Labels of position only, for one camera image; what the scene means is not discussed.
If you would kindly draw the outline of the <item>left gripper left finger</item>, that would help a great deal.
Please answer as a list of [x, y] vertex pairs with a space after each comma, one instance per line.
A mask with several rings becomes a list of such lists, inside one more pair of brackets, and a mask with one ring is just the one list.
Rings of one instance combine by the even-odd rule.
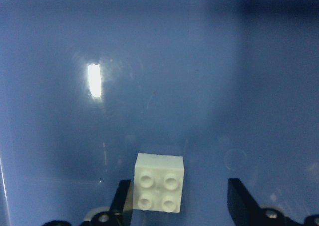
[[108, 210], [98, 210], [82, 222], [83, 226], [130, 226], [133, 214], [131, 180], [120, 180]]

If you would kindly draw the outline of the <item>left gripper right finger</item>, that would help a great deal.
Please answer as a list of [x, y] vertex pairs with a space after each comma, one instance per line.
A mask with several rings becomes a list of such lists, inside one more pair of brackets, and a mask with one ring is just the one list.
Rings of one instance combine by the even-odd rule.
[[286, 218], [274, 208], [262, 208], [239, 178], [227, 182], [227, 207], [236, 226], [285, 226]]

